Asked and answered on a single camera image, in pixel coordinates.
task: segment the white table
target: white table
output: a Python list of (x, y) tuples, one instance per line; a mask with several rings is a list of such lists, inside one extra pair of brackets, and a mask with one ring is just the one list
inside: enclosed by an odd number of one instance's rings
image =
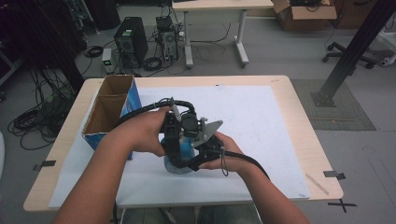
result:
[(235, 45), (238, 49), (239, 56), (241, 58), (242, 66), (248, 64), (248, 56), (245, 51), (244, 45), (242, 44), (242, 37), (245, 27), (245, 18), (247, 10), (252, 8), (268, 8), (272, 7), (273, 3), (271, 0), (195, 0), (188, 2), (173, 3), (173, 9), (175, 11), (184, 12), (184, 29), (185, 29), (185, 55), (186, 55), (186, 66), (192, 68), (192, 52), (191, 52), (191, 41), (190, 41), (190, 14), (192, 12), (199, 11), (198, 15), (206, 20), (222, 19), (225, 15), (229, 16), (228, 12), (235, 14), (239, 12), (239, 29), (238, 35), (235, 36)]
[[(56, 161), (56, 163), (54, 166), (43, 167), (41, 169), (23, 205), (26, 211), (54, 210), (49, 208), (49, 201), (56, 187), (59, 173), (75, 141), (78, 128), (90, 107), (92, 97), (102, 82), (102, 78), (85, 81), (47, 157), (47, 161)], [(309, 200), (337, 200), (343, 197), (343, 191), (336, 177), (326, 177), (323, 174), (323, 171), (331, 171), (332, 167), (287, 77), (141, 77), (136, 79), (137, 87), (151, 88), (194, 87), (217, 84), (230, 86), (270, 86), (304, 173), (305, 182), (311, 193)]]

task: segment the open cardboard box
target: open cardboard box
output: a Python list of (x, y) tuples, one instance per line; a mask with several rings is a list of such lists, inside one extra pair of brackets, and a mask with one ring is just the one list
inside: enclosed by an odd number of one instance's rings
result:
[(292, 7), (288, 0), (273, 0), (276, 19), (287, 31), (321, 30), (328, 20), (337, 18), (330, 0), (323, 0), (317, 7)]
[(108, 76), (93, 102), (82, 130), (83, 138), (96, 149), (121, 115), (142, 107), (133, 76)]

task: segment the black tape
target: black tape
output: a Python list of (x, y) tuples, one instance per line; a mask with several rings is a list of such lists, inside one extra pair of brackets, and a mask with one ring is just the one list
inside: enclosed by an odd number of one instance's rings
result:
[(357, 207), (357, 205), (354, 204), (354, 203), (344, 203), (343, 199), (340, 199), (340, 203), (327, 203), (327, 204), (328, 205), (335, 205), (335, 206), (342, 206), (343, 210), (344, 210), (344, 213), (347, 212), (347, 209), (346, 209), (347, 206), (349, 206), (349, 207)]
[(326, 177), (337, 177), (337, 180), (346, 179), (344, 173), (338, 174), (336, 171), (323, 171), (323, 174)]
[(45, 166), (54, 166), (55, 163), (56, 163), (56, 161), (42, 161), (42, 162), (41, 162), (41, 165), (37, 165), (37, 164), (36, 164), (36, 165), (33, 167), (33, 170), (34, 170), (34, 171), (40, 171), (42, 167), (45, 167)]

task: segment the black metal pole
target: black metal pole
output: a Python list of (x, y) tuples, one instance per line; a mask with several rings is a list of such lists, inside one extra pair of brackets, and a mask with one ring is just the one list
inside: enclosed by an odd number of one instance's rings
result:
[(320, 91), (311, 93), (316, 106), (335, 106), (332, 101), (335, 93), (395, 10), (396, 0), (377, 1)]

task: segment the tape mark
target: tape mark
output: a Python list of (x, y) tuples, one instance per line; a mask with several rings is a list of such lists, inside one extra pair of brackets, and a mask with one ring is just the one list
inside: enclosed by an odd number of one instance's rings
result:
[(314, 185), (316, 185), (319, 189), (321, 189), (321, 191), (323, 191), (323, 193), (325, 193), (326, 195), (329, 195), (329, 194), (330, 194), (329, 191), (327, 191), (325, 188), (323, 188), (323, 187), (318, 183), (318, 181), (316, 181), (316, 180), (314, 179), (314, 177), (312, 177), (312, 176), (309, 175), (309, 174), (305, 174), (305, 176), (306, 176), (306, 178), (308, 178), (310, 181), (312, 181), (312, 183), (314, 183)]
[(34, 170), (34, 171), (40, 171), (41, 168), (43, 168), (43, 167), (54, 166), (54, 165), (55, 165), (55, 162), (56, 162), (56, 161), (42, 161), (42, 162), (41, 162), (41, 165), (37, 165), (37, 164), (36, 164), (36, 165), (33, 167), (33, 170)]
[(337, 177), (337, 180), (346, 179), (344, 173), (338, 174), (336, 171), (323, 171), (323, 174), (326, 177)]
[(350, 206), (350, 207), (357, 207), (357, 205), (355, 203), (344, 203), (343, 199), (340, 199), (340, 203), (327, 203), (327, 205), (335, 205), (335, 206), (342, 206), (344, 213), (347, 212), (346, 207)]

